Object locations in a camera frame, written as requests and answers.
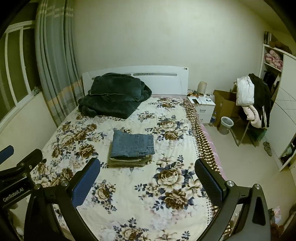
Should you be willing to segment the blue denim jeans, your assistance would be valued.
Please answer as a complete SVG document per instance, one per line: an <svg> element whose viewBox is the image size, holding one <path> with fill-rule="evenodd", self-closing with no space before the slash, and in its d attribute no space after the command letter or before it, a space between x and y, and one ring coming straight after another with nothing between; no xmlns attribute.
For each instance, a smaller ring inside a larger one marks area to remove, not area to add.
<svg viewBox="0 0 296 241"><path fill-rule="evenodd" d="M114 131L110 153L112 158L139 158L154 154L153 135Z"/></svg>

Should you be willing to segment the beige bedside lamp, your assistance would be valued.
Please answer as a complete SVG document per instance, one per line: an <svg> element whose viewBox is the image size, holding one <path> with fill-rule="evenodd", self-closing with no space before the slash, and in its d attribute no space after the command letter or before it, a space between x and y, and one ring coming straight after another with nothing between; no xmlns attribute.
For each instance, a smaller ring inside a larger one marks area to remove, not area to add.
<svg viewBox="0 0 296 241"><path fill-rule="evenodd" d="M197 92L200 94L205 94L207 83L204 81L200 81L198 84Z"/></svg>

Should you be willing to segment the brown cardboard box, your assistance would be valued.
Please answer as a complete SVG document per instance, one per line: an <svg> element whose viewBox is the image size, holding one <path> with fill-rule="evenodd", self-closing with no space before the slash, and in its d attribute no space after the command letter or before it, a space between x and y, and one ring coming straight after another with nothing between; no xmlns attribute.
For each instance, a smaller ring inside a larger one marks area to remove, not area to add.
<svg viewBox="0 0 296 241"><path fill-rule="evenodd" d="M239 117L239 106L236 105L236 93L214 90L213 94L215 96L214 112L216 118L213 123L215 127L220 125L223 116L234 119Z"/></svg>

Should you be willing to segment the grey waste bin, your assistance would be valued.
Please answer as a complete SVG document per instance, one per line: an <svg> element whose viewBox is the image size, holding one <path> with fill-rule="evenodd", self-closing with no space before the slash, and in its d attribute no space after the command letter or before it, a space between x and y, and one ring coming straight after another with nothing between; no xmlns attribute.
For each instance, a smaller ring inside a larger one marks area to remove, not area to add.
<svg viewBox="0 0 296 241"><path fill-rule="evenodd" d="M220 121L219 132L223 135L229 133L229 130L234 125L233 120L231 118L223 116Z"/></svg>

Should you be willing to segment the white bedside table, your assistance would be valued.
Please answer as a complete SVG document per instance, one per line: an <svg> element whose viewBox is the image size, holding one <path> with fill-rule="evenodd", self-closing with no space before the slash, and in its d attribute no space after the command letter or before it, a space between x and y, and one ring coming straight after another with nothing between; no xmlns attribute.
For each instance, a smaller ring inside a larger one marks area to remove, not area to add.
<svg viewBox="0 0 296 241"><path fill-rule="evenodd" d="M214 113L215 103L209 97L204 96L188 96L187 100L194 106L199 116L199 121L204 125L208 125Z"/></svg>

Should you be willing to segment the white bed headboard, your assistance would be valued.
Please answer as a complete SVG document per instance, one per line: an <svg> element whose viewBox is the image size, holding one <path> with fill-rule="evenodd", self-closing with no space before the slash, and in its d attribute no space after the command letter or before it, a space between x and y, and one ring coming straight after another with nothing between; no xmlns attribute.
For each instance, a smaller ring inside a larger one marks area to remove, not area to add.
<svg viewBox="0 0 296 241"><path fill-rule="evenodd" d="M93 80L106 73L126 74L143 81L154 95L187 95L189 68L164 65L124 66L94 70L82 74L84 93Z"/></svg>

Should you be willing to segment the black jacket on chair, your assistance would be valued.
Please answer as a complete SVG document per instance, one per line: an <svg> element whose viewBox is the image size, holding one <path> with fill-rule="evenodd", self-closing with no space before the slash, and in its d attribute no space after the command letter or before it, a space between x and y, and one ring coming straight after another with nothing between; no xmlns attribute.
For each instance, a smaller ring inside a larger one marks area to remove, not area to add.
<svg viewBox="0 0 296 241"><path fill-rule="evenodd" d="M255 74L248 75L254 84L254 108L261 120L261 128L269 128L271 107L271 93L268 85Z"/></svg>

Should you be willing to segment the window with white frame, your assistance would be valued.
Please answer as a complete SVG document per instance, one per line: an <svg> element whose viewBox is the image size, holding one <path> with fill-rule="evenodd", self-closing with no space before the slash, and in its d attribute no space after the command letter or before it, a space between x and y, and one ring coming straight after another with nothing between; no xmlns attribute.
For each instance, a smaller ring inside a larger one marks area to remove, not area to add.
<svg viewBox="0 0 296 241"><path fill-rule="evenodd" d="M9 25L1 36L1 130L40 92L35 21Z"/></svg>

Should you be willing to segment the dark green folded quilt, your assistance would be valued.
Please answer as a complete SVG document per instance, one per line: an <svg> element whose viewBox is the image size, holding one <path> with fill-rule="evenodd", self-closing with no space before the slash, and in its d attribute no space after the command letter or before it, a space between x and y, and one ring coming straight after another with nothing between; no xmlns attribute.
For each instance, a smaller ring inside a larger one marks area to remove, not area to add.
<svg viewBox="0 0 296 241"><path fill-rule="evenodd" d="M139 78L119 73L106 73L94 78L88 94L79 99L79 111L88 117L99 115L127 119L152 95Z"/></svg>

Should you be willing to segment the floral bed blanket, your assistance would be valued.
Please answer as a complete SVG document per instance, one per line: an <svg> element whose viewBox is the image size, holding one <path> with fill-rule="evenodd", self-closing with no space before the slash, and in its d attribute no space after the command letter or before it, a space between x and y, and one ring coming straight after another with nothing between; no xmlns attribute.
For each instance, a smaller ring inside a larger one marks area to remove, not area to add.
<svg viewBox="0 0 296 241"><path fill-rule="evenodd" d="M141 166L112 164L116 131L152 135L154 151ZM70 180L92 158L101 164L80 215L98 240L197 240L216 207L194 171L214 153L189 101L151 97L126 120L90 118L75 109L43 147L45 162L32 171L43 187Z"/></svg>

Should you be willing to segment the chair piled with clothes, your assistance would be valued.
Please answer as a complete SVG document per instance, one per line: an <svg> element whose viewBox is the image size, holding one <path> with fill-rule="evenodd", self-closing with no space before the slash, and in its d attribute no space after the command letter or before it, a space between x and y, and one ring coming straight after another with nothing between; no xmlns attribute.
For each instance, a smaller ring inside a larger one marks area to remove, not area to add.
<svg viewBox="0 0 296 241"><path fill-rule="evenodd" d="M261 128L261 120L254 105L239 106L238 115L239 117L234 119L234 125L230 129L236 145L240 146L248 136L256 147L265 136L268 128Z"/></svg>

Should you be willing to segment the white wardrobe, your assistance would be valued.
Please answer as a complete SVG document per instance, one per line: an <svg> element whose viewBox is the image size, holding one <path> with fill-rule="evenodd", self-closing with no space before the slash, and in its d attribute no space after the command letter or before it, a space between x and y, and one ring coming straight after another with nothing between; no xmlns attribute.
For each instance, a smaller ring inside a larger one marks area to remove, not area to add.
<svg viewBox="0 0 296 241"><path fill-rule="evenodd" d="M283 61L282 70L266 63L264 54L270 50L276 51ZM271 113L266 140L274 152L273 156L280 171L295 158L295 56L263 44L259 77L273 73L275 80L271 85Z"/></svg>

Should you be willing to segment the grey shoe on floor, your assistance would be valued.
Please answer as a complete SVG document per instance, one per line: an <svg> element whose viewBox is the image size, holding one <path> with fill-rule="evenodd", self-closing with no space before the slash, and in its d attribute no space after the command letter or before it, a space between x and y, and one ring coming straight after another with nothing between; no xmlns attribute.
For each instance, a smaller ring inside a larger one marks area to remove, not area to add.
<svg viewBox="0 0 296 241"><path fill-rule="evenodd" d="M273 153L272 153L271 146L270 146L269 142L265 141L265 142L263 143L263 146L264 146L264 150L267 152L267 154L268 154L269 156L272 156Z"/></svg>

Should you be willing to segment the grey striped curtain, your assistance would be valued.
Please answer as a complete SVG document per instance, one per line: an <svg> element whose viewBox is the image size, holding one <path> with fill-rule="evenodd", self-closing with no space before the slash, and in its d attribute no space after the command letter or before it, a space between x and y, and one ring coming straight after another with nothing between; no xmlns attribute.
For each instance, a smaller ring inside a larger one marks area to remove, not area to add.
<svg viewBox="0 0 296 241"><path fill-rule="evenodd" d="M40 1L35 24L36 60L44 97L57 126L84 96L74 57L73 1Z"/></svg>

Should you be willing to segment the pink bedding on shelf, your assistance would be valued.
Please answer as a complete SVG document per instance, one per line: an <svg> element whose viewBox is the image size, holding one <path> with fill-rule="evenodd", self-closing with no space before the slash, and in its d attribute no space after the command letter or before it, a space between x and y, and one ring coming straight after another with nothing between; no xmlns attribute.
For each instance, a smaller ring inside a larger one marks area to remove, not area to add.
<svg viewBox="0 0 296 241"><path fill-rule="evenodd" d="M264 58L265 58L266 63L275 67L278 70L282 70L283 61L276 51L270 50L268 53L264 54Z"/></svg>

